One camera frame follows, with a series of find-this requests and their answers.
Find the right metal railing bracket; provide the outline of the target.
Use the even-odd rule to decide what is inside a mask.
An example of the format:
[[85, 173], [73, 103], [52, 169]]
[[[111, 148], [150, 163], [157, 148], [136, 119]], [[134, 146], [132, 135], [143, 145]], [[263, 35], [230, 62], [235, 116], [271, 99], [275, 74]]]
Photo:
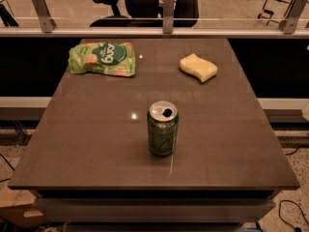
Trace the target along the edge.
[[279, 29], [284, 34], [291, 35], [295, 32], [298, 21], [307, 2], [308, 0], [293, 0], [284, 19], [279, 23]]

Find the green soda can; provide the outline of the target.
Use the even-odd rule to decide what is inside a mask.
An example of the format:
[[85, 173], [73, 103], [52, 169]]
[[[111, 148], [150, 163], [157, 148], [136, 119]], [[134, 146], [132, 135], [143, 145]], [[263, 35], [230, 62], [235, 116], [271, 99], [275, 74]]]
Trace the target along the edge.
[[155, 156], [174, 153], [178, 132], [179, 113], [169, 101], [154, 102], [147, 114], [149, 150]]

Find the middle metal railing bracket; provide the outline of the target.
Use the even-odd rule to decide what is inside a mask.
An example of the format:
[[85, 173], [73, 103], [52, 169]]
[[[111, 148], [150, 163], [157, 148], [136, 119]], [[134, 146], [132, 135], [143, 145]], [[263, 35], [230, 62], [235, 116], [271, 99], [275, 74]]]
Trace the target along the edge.
[[173, 32], [174, 19], [174, 0], [163, 0], [163, 33], [171, 34]]

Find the left metal railing bracket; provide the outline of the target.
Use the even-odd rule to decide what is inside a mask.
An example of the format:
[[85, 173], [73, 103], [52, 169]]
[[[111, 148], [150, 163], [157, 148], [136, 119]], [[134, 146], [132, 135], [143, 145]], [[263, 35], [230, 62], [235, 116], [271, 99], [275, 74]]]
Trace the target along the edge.
[[51, 33], [56, 27], [56, 23], [50, 15], [45, 0], [31, 0], [37, 13], [41, 29], [44, 33]]

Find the wooden chair in background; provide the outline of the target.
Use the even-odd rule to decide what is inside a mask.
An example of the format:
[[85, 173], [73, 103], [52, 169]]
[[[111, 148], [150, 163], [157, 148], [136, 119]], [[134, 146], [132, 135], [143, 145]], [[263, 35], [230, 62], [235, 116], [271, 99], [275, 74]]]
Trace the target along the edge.
[[257, 18], [266, 25], [279, 24], [285, 18], [293, 2], [294, 0], [265, 0]]

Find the cardboard box on floor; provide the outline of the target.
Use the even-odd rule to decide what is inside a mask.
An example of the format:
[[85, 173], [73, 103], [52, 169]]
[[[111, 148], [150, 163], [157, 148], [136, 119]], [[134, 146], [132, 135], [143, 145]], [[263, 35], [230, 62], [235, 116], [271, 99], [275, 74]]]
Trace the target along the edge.
[[0, 218], [20, 228], [35, 228], [49, 220], [34, 205], [35, 196], [27, 190], [0, 189]]

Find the yellow sponge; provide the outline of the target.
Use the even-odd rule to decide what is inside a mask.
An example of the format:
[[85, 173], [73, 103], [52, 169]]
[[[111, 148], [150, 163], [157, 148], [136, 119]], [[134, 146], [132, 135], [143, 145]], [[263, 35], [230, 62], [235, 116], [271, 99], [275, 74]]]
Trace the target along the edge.
[[180, 69], [197, 77], [201, 83], [206, 82], [217, 74], [217, 66], [205, 59], [192, 53], [180, 60]]

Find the black office chair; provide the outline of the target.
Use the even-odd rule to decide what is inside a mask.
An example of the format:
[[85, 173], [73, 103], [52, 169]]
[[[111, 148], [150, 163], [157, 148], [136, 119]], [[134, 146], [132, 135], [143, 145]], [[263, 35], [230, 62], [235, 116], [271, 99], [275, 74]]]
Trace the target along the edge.
[[[163, 6], [159, 0], [125, 0], [128, 16], [121, 15], [120, 0], [93, 0], [97, 4], [110, 6], [113, 14], [98, 19], [91, 27], [161, 27]], [[199, 18], [198, 0], [176, 0], [173, 5], [173, 26], [192, 27]]]

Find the brown table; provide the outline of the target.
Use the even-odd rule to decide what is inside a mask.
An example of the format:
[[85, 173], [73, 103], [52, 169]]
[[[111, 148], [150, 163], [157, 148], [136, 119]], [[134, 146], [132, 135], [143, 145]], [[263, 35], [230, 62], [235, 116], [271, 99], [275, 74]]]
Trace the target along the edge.
[[297, 188], [226, 40], [133, 45], [132, 77], [63, 76], [12, 189], [66, 222], [242, 223]]

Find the metal railing bracket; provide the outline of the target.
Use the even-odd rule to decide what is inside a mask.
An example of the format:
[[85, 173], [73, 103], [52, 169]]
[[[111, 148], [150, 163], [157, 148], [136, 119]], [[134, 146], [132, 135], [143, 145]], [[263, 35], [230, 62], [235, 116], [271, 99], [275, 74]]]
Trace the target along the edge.
[[44, 33], [51, 33], [56, 27], [56, 23], [50, 15], [45, 0], [31, 0], [37, 13], [41, 29]]
[[291, 35], [295, 32], [298, 21], [307, 2], [308, 0], [293, 0], [284, 19], [279, 23], [279, 29], [284, 34]]
[[174, 0], [163, 0], [163, 33], [171, 34], [173, 32], [174, 19]]

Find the green snack bag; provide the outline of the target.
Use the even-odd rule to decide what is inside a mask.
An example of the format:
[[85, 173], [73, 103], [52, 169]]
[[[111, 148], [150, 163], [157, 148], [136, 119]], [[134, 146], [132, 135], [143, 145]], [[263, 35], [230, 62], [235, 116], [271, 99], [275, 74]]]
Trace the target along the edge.
[[132, 43], [82, 43], [70, 50], [69, 69], [73, 74], [101, 73], [131, 77], [136, 63]]

